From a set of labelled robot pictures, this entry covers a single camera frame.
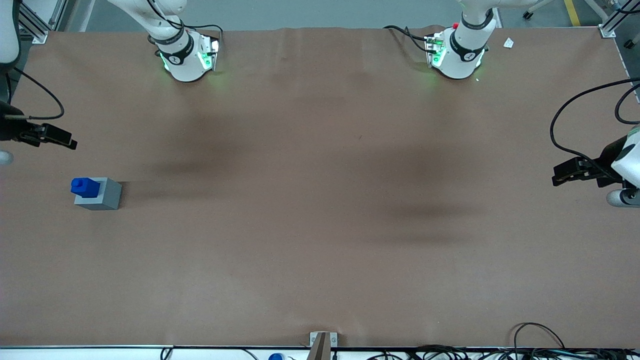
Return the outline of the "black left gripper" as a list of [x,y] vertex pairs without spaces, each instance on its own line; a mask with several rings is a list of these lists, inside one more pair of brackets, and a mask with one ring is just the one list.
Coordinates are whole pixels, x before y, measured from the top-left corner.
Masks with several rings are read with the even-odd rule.
[[605,188],[614,184],[624,184],[623,177],[613,170],[612,163],[622,152],[627,137],[623,136],[606,145],[595,162],[605,170],[608,175],[599,173],[599,169],[583,157],[574,157],[553,167],[551,182],[558,187],[569,182],[587,182],[595,180],[599,188]]

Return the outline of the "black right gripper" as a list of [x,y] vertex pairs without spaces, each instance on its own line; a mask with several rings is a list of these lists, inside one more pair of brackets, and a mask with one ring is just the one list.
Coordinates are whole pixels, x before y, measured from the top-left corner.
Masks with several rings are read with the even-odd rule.
[[4,101],[0,102],[0,141],[15,141],[39,147],[42,141],[75,150],[78,142],[73,135],[55,125],[32,123],[24,118],[23,112]]

